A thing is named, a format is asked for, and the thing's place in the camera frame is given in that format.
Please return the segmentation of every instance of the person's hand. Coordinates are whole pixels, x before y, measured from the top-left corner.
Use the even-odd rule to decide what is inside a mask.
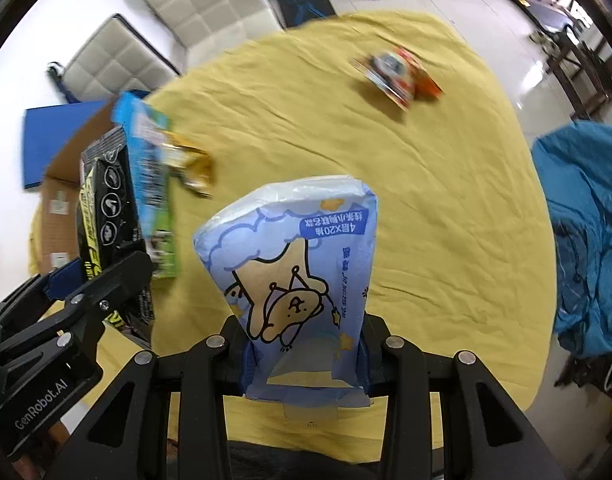
[[[69,436],[66,427],[58,422],[48,430],[48,433],[42,439],[42,445],[38,449],[33,449],[32,452],[13,462],[15,471],[24,480],[40,480],[42,472],[49,468],[52,460]]]

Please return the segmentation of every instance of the brown cardboard box flap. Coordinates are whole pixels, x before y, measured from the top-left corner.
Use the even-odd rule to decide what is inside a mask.
[[[80,155],[91,142],[115,127],[111,114],[117,97],[110,98],[104,107],[93,115],[55,155],[46,170],[46,177],[67,182],[80,182]]]
[[[62,147],[46,170],[42,183],[40,272],[51,272],[80,255],[76,212],[80,195],[81,152],[115,125],[111,98]]]

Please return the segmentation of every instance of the light blue snack bag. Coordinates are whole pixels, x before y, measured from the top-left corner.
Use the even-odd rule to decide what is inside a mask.
[[[253,341],[249,399],[367,406],[356,378],[377,197],[350,176],[269,184],[193,239]]]

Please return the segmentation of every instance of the black snack bag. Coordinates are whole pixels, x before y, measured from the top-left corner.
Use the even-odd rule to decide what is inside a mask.
[[[126,254],[146,251],[146,246],[132,195],[124,131],[116,128],[91,144],[82,154],[82,163],[86,177],[80,191],[78,241],[86,277],[91,279]],[[128,300],[122,313],[115,310],[106,320],[150,348],[154,322],[150,289]]]

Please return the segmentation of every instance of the yellow tablecloth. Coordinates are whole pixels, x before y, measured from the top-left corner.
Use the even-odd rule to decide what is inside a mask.
[[[445,92],[438,102],[400,112],[349,64],[394,44],[421,58]],[[447,25],[407,12],[309,23],[228,52],[149,101],[211,153],[216,171],[212,200],[172,183],[180,275],[154,285],[155,352],[189,349],[230,314],[193,252],[197,227],[263,184],[350,174],[380,201],[368,311],[424,351],[474,351],[530,405],[554,317],[552,231],[512,106]],[[105,381],[136,351],[119,339],[102,340]],[[380,456],[384,400],[314,424],[245,399],[225,399],[225,411],[231,439],[350,462]],[[439,445],[437,410],[433,427]]]

